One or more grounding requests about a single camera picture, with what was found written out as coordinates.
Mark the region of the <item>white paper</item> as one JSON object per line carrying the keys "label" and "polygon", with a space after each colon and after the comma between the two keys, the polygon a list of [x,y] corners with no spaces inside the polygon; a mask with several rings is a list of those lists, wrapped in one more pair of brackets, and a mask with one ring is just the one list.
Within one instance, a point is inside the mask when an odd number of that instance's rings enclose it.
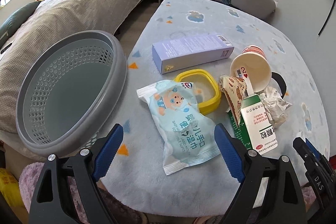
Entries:
{"label": "white paper", "polygon": [[264,105],[269,122],[274,128],[279,128],[286,122],[288,114],[286,110],[292,105],[290,102],[282,99],[276,88],[266,87],[260,94],[259,98]]}

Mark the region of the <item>green white medicine box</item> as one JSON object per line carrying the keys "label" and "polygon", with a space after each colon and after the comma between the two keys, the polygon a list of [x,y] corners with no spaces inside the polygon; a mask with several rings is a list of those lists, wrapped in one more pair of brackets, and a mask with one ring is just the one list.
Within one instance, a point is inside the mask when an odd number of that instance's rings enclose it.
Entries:
{"label": "green white medicine box", "polygon": [[228,112],[236,139],[246,149],[254,149],[263,155],[278,145],[274,128],[269,122],[266,110],[257,94],[244,98],[240,110],[240,123],[236,124],[232,112]]}

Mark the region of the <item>blue baby wipes packet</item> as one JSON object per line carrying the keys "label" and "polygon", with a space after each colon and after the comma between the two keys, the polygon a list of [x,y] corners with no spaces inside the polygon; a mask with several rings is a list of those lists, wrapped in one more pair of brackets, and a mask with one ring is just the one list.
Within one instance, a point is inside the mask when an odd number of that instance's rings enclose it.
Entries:
{"label": "blue baby wipes packet", "polygon": [[221,153],[214,138],[215,123],[199,111],[194,83],[161,80],[138,89],[137,96],[147,103],[165,143],[167,176]]}

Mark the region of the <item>patterned snack wrapper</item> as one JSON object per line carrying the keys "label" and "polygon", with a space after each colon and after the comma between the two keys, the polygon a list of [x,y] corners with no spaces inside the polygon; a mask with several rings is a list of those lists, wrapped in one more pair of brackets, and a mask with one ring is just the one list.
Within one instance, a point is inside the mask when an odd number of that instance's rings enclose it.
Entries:
{"label": "patterned snack wrapper", "polygon": [[222,75],[219,77],[219,90],[225,95],[234,121],[238,126],[241,119],[242,101],[247,90],[246,82],[238,77]]}

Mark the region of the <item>yellow square lid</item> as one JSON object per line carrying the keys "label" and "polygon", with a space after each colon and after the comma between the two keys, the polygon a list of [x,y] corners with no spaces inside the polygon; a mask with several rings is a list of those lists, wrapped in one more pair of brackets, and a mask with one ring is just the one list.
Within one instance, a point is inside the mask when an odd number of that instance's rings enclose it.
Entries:
{"label": "yellow square lid", "polygon": [[174,80],[180,83],[192,83],[192,89],[201,114],[210,114],[219,107],[222,94],[217,81],[208,71],[204,69],[191,69],[179,73]]}

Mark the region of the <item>grey perforated trash basket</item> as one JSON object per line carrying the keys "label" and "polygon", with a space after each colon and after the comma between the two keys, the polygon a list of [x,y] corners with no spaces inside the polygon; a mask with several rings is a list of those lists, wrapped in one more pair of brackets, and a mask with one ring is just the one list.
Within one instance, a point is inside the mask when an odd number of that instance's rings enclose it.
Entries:
{"label": "grey perforated trash basket", "polygon": [[90,147],[120,98],[126,74],[126,57],[112,34],[91,30],[60,40],[22,83],[16,107],[21,141],[42,157]]}

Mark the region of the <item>purple fuzzy stool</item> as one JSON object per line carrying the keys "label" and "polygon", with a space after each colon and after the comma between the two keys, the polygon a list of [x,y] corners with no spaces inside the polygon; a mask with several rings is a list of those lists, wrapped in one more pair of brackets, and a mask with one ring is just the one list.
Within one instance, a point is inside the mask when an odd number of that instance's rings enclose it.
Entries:
{"label": "purple fuzzy stool", "polygon": [[[33,199],[34,190],[38,181],[38,178],[43,169],[43,162],[34,162],[27,165],[19,178],[19,190],[27,212],[30,212],[31,201]],[[75,205],[78,217],[82,223],[89,223],[87,215],[85,213],[83,204],[80,199],[79,191],[77,189],[76,181],[73,177],[68,177],[68,182],[70,185],[70,191],[72,195],[72,200]]]}

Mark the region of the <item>yellow plastic bag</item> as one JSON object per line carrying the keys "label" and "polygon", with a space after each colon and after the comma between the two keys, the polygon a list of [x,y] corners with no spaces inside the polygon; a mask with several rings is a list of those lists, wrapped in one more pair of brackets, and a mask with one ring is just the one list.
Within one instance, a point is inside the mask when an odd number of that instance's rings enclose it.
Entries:
{"label": "yellow plastic bag", "polygon": [[0,190],[10,207],[25,207],[21,198],[18,180],[4,168],[0,168]]}

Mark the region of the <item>playing card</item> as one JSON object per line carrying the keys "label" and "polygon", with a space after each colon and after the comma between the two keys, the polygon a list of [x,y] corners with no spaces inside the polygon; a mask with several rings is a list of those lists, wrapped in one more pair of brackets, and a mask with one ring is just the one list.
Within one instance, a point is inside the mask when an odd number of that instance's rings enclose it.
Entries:
{"label": "playing card", "polygon": [[245,96],[248,97],[248,96],[254,95],[254,90],[253,90],[250,78],[248,76],[248,73],[246,71],[246,68],[245,67],[237,68],[235,70],[235,74],[236,74],[237,77],[243,79],[245,81],[246,85],[247,85],[247,89],[245,91]]}

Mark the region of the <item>red white paper cup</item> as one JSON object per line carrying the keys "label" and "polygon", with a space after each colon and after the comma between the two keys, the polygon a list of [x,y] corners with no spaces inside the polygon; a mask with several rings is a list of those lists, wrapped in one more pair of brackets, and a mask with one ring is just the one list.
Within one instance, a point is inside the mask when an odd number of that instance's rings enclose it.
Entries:
{"label": "red white paper cup", "polygon": [[240,55],[236,56],[230,66],[230,76],[237,77],[235,70],[240,67],[246,68],[254,93],[261,92],[268,86],[272,71],[260,47],[247,46]]}

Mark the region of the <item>light blue fleece blanket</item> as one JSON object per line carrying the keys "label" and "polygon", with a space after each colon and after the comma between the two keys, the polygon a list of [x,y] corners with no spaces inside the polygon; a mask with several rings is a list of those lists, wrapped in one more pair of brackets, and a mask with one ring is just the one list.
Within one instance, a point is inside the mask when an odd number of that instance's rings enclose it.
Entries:
{"label": "light blue fleece blanket", "polygon": [[166,175],[163,139],[147,104],[137,96],[139,88],[176,76],[174,72],[159,73],[152,58],[154,43],[203,35],[224,36],[234,46],[233,56],[249,45],[260,47],[272,71],[284,78],[285,99],[291,107],[288,119],[275,131],[278,146],[268,157],[287,155],[304,185],[306,169],[293,140],[306,137],[320,153],[330,153],[329,129],[317,86],[298,50],[281,31],[218,2],[164,0],[130,53],[123,93],[109,120],[123,126],[126,154],[115,156],[102,183],[113,197],[134,210],[175,217],[221,215],[239,187],[221,156]]}

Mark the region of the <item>grey office chair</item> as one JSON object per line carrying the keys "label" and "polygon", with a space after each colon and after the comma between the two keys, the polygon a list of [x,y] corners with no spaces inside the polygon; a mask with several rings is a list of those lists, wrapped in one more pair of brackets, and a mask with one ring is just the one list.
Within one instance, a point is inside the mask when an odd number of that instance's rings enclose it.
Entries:
{"label": "grey office chair", "polygon": [[262,20],[276,10],[274,0],[231,0],[231,5]]}

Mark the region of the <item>purple cardboard box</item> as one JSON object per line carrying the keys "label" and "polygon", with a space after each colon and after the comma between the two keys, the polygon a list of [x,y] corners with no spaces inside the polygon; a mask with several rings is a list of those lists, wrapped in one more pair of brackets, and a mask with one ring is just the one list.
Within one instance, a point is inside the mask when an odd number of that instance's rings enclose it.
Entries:
{"label": "purple cardboard box", "polygon": [[234,46],[222,35],[188,36],[152,45],[153,61],[163,75],[230,57]]}

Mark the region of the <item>dark green pillow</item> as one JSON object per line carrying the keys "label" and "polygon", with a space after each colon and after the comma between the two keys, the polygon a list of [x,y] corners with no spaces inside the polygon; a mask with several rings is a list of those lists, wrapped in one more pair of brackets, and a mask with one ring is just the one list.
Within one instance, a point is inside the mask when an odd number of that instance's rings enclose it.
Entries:
{"label": "dark green pillow", "polygon": [[1,25],[1,46],[16,33],[18,28],[35,12],[40,1],[31,2],[12,13]]}

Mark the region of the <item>bed with grey cover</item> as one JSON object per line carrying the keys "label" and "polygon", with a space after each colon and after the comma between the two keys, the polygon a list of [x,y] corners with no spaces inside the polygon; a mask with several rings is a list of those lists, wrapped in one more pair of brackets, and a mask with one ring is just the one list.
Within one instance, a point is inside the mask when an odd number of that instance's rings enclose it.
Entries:
{"label": "bed with grey cover", "polygon": [[1,59],[1,141],[24,157],[43,161],[22,143],[15,125],[19,89],[34,62],[59,40],[85,30],[111,34],[142,0],[45,0],[13,34]]}

